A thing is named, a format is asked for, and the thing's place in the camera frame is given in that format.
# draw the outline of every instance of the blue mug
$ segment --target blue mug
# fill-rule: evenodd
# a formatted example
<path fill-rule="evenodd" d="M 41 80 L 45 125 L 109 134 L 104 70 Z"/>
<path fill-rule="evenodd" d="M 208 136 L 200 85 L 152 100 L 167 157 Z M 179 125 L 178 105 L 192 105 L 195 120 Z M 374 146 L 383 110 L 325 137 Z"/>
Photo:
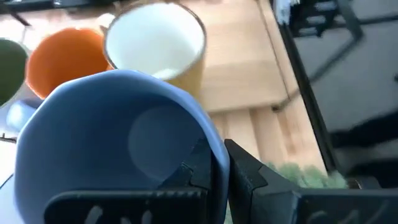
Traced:
<path fill-rule="evenodd" d="M 43 224 L 46 203 L 69 190 L 156 189 L 200 138 L 218 164 L 215 223 L 224 222 L 229 155 L 187 92 L 141 72 L 111 70 L 66 82 L 32 108 L 21 101 L 16 110 L 25 116 L 10 119 L 23 127 L 15 196 L 26 223 Z"/>

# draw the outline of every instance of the wooden surface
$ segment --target wooden surface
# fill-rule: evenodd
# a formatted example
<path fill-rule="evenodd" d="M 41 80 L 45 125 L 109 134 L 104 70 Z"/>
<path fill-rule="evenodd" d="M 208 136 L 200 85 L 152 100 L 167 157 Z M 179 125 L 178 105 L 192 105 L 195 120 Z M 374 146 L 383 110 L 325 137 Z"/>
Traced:
<path fill-rule="evenodd" d="M 268 0 L 183 3 L 201 17 L 208 31 L 203 105 L 220 135 L 263 162 L 296 162 L 325 170 L 301 97 L 279 113 L 269 106 L 294 92 L 297 82 Z M 48 33 L 92 26 L 103 12 L 23 13 L 35 28 L 27 32 L 24 43 L 34 49 Z M 0 16 L 0 30 L 0 36 L 19 40 L 23 27 L 9 16 Z"/>

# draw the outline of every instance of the cup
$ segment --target cup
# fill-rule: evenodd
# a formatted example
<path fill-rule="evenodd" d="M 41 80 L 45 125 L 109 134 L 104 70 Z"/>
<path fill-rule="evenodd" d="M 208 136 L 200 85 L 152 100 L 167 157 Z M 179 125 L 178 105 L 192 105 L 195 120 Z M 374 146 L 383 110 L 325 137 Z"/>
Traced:
<path fill-rule="evenodd" d="M 206 30 L 194 12 L 176 2 L 138 1 L 98 24 L 110 68 L 138 70 L 198 96 Z"/>
<path fill-rule="evenodd" d="M 13 108 L 24 98 L 35 98 L 24 82 L 28 54 L 24 45 L 0 38 L 0 134 L 17 134 L 13 127 L 20 129 L 23 124 L 15 123 L 14 118 L 19 120 L 22 115 Z M 28 104 L 20 109 L 24 110 L 24 117 L 29 117 L 35 108 Z"/>
<path fill-rule="evenodd" d="M 41 99 L 72 79 L 106 70 L 100 31 L 69 27 L 46 37 L 32 52 L 26 82 Z"/>
<path fill-rule="evenodd" d="M 207 113 L 173 85 L 132 70 L 66 82 L 41 104 L 17 144 L 15 194 L 25 222 L 71 190 L 154 190 L 206 139 L 214 155 L 212 204 L 224 222 L 229 155 Z"/>

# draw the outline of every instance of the green mug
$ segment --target green mug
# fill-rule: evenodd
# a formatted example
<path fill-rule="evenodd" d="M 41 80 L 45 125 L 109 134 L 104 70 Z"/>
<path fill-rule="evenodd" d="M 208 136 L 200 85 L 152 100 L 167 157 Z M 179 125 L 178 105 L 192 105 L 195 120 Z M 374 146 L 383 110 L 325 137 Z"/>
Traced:
<path fill-rule="evenodd" d="M 34 96 L 25 84 L 25 63 L 28 54 L 24 45 L 0 38 L 0 135 L 15 134 L 8 130 L 6 124 L 10 107 L 22 98 Z"/>

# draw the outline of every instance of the mug rim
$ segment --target mug rim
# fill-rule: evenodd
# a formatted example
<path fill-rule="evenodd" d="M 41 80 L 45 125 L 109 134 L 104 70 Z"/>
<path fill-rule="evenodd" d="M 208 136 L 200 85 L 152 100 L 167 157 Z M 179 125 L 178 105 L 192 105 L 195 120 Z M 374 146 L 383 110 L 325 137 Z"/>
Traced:
<path fill-rule="evenodd" d="M 185 67 L 182 70 L 179 70 L 177 74 L 170 76 L 168 79 L 161 79 L 161 80 L 170 80 L 170 79 L 174 79 L 176 77 L 181 76 L 186 71 L 191 70 L 192 67 L 194 67 L 200 60 L 203 60 L 204 54 L 205 54 L 205 51 L 207 48 L 207 32 L 206 32 L 204 23 L 199 18 L 199 16 L 196 15 L 191 9 L 189 9 L 187 6 L 184 6 L 183 4 L 181 4 L 179 2 L 175 2 L 172 0 L 145 0 L 145 1 L 133 2 L 133 3 L 129 4 L 128 6 L 123 7 L 119 12 L 115 13 L 114 19 L 112 20 L 112 22 L 109 24 L 108 28 L 106 29 L 106 32 L 104 34 L 103 52 L 104 52 L 106 60 L 108 61 L 108 63 L 110 64 L 110 66 L 113 69 L 127 69 L 127 68 L 118 68 L 114 64 L 114 62 L 111 60 L 111 57 L 109 56 L 108 51 L 106 50 L 106 42 L 108 40 L 108 33 L 109 33 L 108 31 L 121 18 L 121 16 L 125 15 L 127 12 L 133 11 L 142 6 L 148 6 L 148 5 L 155 4 L 155 3 L 176 4 L 177 6 L 181 7 L 184 11 L 188 12 L 196 20 L 196 22 L 200 26 L 200 29 L 203 32 L 203 36 L 204 36 L 203 47 L 201 48 L 199 54 L 194 58 L 194 60 L 192 60 L 188 64 L 187 67 Z"/>
<path fill-rule="evenodd" d="M 25 52 L 25 56 L 26 56 L 25 69 L 26 69 L 26 62 L 29 58 L 30 50 L 20 41 L 12 40 L 7 37 L 0 37 L 0 42 L 4 41 L 4 40 L 8 41 L 8 42 L 12 42 L 13 44 L 17 44 Z M 12 100 L 14 100 L 18 97 L 19 93 L 22 91 L 22 88 L 24 87 L 24 84 L 26 85 L 25 81 L 26 81 L 26 76 L 25 76 L 25 70 L 24 70 L 24 77 L 22 79 L 22 83 L 19 85 L 18 89 L 14 92 L 14 94 L 12 94 L 11 97 L 6 102 L 4 102 L 3 104 L 0 105 L 0 109 L 3 109 L 5 106 L 7 106 L 8 103 L 10 103 Z"/>

